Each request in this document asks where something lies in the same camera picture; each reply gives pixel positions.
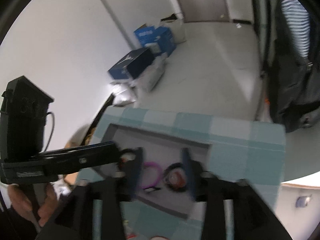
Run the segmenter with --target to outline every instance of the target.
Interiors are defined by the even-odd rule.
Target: white plastic bag
[[[150,92],[153,89],[164,73],[166,57],[166,53],[156,57],[153,63],[148,66],[136,80],[134,80],[138,89],[142,89],[145,92]]]
[[[160,25],[170,28],[175,44],[186,41],[186,30],[182,19],[162,21]]]
[[[114,106],[125,106],[137,100],[137,97],[128,84],[115,84],[112,88],[115,96],[113,100]]]

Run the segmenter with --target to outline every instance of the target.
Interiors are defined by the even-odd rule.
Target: blue box
[[[172,32],[169,28],[160,26],[140,27],[134,31],[142,47],[149,47],[155,56],[167,53],[168,56],[175,50]]]
[[[136,79],[154,59],[149,48],[132,50],[108,71],[115,80]]]

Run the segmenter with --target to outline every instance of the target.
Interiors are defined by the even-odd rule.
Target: black and white striped shirt
[[[309,13],[298,0],[283,0],[281,9],[292,32],[296,50],[303,58],[307,58],[310,47]]]

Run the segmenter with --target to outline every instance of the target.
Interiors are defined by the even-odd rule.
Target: brown door
[[[178,0],[185,22],[229,21],[226,0]]]

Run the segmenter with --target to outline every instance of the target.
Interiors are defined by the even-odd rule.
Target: checkered tablecloth
[[[108,107],[91,144],[101,142],[111,123],[210,144],[209,171],[225,180],[249,180],[265,202],[271,208],[275,207],[285,155],[285,133],[281,125],[203,114]],[[79,173],[78,179],[93,182],[102,178],[88,168]],[[100,202],[96,201],[94,239],[100,239],[99,206]],[[134,239],[149,239],[156,235],[170,240],[200,238],[201,221],[182,220],[139,201],[123,203],[122,207],[129,227],[139,234]]]

